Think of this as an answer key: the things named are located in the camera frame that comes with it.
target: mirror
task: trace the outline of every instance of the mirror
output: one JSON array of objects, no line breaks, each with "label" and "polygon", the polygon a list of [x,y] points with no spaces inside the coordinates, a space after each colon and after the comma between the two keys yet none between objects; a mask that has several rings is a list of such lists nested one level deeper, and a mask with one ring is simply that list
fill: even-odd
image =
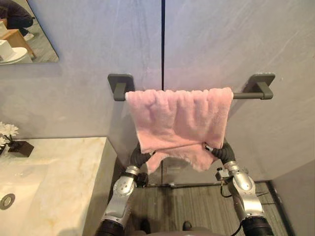
[{"label": "mirror", "polygon": [[0,0],[0,65],[57,61],[27,0]]}]

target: black vase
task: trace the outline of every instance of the black vase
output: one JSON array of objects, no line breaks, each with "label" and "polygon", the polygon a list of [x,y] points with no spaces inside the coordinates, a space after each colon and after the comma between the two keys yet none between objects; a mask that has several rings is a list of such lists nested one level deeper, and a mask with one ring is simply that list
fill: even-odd
[{"label": "black vase", "polygon": [[10,149],[8,153],[14,154],[16,157],[29,157],[34,147],[26,141],[13,141],[8,144]]},{"label": "black vase", "polygon": [[4,152],[5,146],[6,146],[6,144],[5,144],[3,147],[1,147],[1,149],[0,149],[0,155]]}]

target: gray floor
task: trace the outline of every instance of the gray floor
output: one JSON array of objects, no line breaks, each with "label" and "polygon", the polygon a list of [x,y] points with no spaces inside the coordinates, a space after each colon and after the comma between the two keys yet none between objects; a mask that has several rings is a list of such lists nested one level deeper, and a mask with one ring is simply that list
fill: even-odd
[{"label": "gray floor", "polygon": [[28,31],[34,34],[34,38],[27,41],[28,45],[34,51],[36,57],[32,59],[33,62],[48,62],[58,61],[58,56],[51,46],[49,40],[41,29],[38,21],[35,19],[33,25],[27,28]]},{"label": "gray floor", "polygon": [[[265,183],[256,185],[257,193],[269,192]],[[220,186],[171,189],[165,187],[137,188],[134,192],[132,215],[126,235],[139,229],[142,218],[147,217],[152,233],[179,231],[184,221],[193,226],[206,227],[213,233],[231,235],[239,226],[231,198],[220,195]],[[273,204],[271,195],[259,197],[266,217],[277,236],[286,236],[283,222]]]}]

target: white flower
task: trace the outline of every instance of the white flower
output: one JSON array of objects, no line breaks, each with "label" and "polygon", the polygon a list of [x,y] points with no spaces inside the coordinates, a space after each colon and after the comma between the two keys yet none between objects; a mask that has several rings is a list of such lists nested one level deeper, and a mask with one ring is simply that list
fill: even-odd
[{"label": "white flower", "polygon": [[13,124],[3,124],[0,122],[0,133],[6,136],[15,136],[18,134],[19,128],[14,126]]},{"label": "white flower", "polygon": [[1,150],[1,147],[4,147],[4,145],[6,144],[6,141],[3,137],[0,137],[0,150]]}]

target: white toilet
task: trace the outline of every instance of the white toilet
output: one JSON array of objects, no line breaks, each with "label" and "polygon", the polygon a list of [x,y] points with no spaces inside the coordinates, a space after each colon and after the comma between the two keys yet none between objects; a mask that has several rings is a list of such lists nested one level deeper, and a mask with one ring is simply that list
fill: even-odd
[{"label": "white toilet", "polygon": [[0,40],[0,65],[32,63],[26,48],[12,48],[7,40]]}]

